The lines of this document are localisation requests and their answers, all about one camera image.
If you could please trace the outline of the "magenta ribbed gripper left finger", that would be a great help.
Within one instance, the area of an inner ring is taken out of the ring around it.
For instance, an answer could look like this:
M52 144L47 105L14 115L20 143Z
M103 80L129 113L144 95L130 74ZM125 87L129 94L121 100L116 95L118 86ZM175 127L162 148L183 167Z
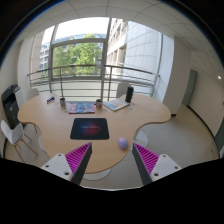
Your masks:
M42 169L79 185L83 179L91 154L92 143L89 142L67 154L56 154L42 166Z

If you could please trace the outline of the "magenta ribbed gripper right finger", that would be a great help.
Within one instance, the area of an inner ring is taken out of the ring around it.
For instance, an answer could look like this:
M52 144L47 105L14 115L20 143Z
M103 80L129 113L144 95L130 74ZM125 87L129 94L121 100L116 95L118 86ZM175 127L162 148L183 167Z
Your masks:
M158 155L137 143L133 144L132 153L143 185L181 170L181 167L167 154Z

